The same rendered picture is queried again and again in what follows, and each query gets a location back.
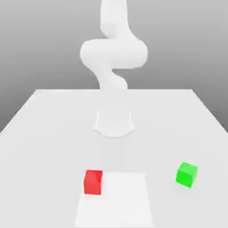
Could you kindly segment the small red cube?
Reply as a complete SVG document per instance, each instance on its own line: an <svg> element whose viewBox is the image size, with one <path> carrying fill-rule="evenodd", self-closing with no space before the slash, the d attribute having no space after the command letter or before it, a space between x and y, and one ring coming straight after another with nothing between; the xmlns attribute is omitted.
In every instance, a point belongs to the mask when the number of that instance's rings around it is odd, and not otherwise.
<svg viewBox="0 0 228 228"><path fill-rule="evenodd" d="M87 170L83 180L84 193L88 195L101 195L103 171Z"/></svg>

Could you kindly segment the small green cube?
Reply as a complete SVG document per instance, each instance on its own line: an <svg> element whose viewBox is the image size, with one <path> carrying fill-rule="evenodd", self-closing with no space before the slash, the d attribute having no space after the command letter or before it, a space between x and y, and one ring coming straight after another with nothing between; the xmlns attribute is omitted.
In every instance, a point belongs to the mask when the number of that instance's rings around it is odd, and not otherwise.
<svg viewBox="0 0 228 228"><path fill-rule="evenodd" d="M182 162L176 173L176 182L191 188L197 177L197 172L197 166Z"/></svg>

